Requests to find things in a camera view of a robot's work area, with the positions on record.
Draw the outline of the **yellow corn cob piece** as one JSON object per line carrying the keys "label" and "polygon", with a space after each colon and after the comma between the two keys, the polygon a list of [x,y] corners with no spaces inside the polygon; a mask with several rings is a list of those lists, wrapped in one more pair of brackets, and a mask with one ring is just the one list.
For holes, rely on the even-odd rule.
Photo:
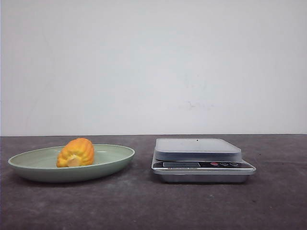
{"label": "yellow corn cob piece", "polygon": [[57,156],[58,168],[91,165],[94,162],[94,146],[89,139],[71,140]]}

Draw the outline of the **silver digital kitchen scale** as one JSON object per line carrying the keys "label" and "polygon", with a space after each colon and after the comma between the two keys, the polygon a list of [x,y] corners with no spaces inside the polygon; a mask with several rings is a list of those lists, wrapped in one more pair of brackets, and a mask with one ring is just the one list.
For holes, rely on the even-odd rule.
{"label": "silver digital kitchen scale", "polygon": [[168,183],[243,183],[256,167],[220,138],[158,138],[152,171]]}

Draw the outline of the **green oval plate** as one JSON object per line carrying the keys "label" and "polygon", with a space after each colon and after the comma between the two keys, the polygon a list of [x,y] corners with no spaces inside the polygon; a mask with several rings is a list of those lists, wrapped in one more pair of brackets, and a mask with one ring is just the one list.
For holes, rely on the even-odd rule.
{"label": "green oval plate", "polygon": [[135,150],[111,144],[94,144],[94,162],[87,166],[56,166],[62,146],[36,149],[17,154],[8,164],[20,177],[46,183],[80,182],[117,173],[132,160]]}

